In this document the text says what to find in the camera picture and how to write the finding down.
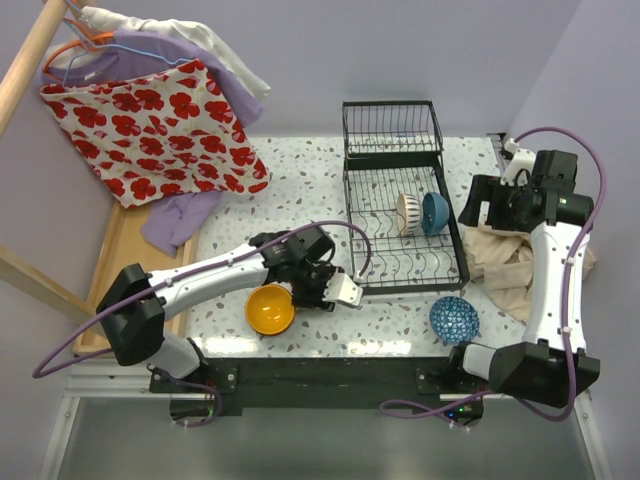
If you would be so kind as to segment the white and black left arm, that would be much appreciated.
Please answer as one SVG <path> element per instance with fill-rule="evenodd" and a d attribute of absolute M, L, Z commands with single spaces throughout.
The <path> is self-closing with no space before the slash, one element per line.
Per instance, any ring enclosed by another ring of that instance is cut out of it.
<path fill-rule="evenodd" d="M 320 227 L 262 233 L 225 255 L 181 268 L 147 273 L 123 268 L 98 306 L 101 327 L 121 366 L 152 364 L 167 371 L 185 392 L 207 380 L 196 345 L 164 326 L 176 315 L 211 299 L 271 283 L 291 287 L 291 305 L 331 311 L 359 296 L 341 267 L 324 260 L 334 248 Z"/>

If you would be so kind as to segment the solid blue bowl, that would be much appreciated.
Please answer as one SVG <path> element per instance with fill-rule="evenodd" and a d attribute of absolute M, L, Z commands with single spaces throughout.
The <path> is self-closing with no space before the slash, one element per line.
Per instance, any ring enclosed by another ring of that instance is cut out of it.
<path fill-rule="evenodd" d="M 450 206 L 439 193 L 427 193 L 422 201 L 422 210 L 422 230 L 426 235 L 437 235 L 448 225 Z"/>

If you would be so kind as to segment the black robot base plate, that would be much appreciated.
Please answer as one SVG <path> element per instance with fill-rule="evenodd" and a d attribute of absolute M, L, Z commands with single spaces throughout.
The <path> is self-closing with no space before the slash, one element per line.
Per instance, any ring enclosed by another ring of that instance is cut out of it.
<path fill-rule="evenodd" d="M 460 426 L 477 424 L 482 381 L 456 372 L 444 357 L 209 358 L 179 383 L 160 369 L 149 390 L 171 397 L 173 419 L 240 416 L 247 409 L 375 409 L 407 401 L 414 414 L 440 409 Z"/>

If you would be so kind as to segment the striped cream bowl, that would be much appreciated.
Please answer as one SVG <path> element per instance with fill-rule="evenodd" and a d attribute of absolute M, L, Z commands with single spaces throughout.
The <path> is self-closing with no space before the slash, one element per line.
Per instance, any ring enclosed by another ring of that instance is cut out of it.
<path fill-rule="evenodd" d="M 396 200 L 397 226 L 401 236 L 413 235 L 422 225 L 423 210 L 415 195 L 400 193 Z"/>

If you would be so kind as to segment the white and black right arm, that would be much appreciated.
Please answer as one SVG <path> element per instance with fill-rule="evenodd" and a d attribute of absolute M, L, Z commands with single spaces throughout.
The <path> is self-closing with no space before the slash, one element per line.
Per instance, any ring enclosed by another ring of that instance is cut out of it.
<path fill-rule="evenodd" d="M 576 193 L 576 155 L 508 147 L 500 176 L 476 175 L 458 221 L 469 233 L 526 235 L 533 253 L 532 305 L 522 339 L 492 348 L 454 347 L 448 386 L 469 392 L 480 380 L 527 406 L 570 407 L 599 377 L 581 321 L 582 272 L 595 204 Z"/>

